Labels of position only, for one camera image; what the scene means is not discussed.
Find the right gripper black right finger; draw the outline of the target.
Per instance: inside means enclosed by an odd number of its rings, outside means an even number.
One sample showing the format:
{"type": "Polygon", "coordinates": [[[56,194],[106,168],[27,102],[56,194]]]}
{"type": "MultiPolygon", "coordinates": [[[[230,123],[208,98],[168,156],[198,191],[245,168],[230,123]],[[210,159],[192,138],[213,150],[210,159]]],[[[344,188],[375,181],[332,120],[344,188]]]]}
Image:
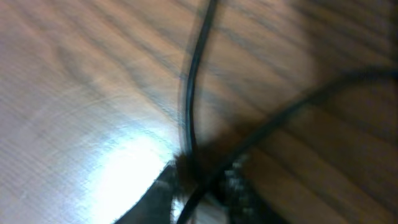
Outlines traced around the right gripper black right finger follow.
{"type": "Polygon", "coordinates": [[[237,158],[221,176],[217,199],[226,208],[230,224],[288,224],[242,175],[247,156],[237,158]]]}

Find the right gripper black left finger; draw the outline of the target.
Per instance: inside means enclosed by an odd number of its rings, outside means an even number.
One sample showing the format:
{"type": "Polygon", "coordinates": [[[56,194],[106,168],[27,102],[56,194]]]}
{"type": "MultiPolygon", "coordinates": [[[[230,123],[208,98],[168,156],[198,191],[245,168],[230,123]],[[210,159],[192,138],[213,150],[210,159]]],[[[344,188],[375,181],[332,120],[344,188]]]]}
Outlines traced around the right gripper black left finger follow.
{"type": "Polygon", "coordinates": [[[177,168],[168,163],[139,201],[114,224],[173,224],[178,192],[177,168]]]}

